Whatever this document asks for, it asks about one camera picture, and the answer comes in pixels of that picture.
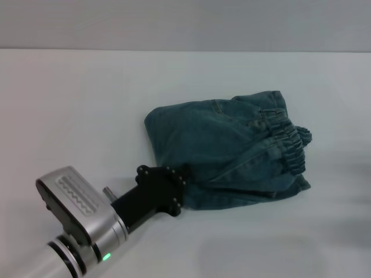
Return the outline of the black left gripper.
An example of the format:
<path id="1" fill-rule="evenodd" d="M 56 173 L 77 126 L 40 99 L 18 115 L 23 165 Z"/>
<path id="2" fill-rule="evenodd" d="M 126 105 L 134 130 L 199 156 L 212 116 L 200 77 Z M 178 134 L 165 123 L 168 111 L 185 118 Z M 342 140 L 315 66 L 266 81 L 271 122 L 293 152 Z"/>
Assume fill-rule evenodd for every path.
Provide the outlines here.
<path id="1" fill-rule="evenodd" d="M 181 213 L 190 177 L 191 169 L 187 164 L 175 168 L 141 165 L 137 168 L 137 185 L 111 206 L 128 233 L 133 233 L 157 213 L 177 217 Z"/>

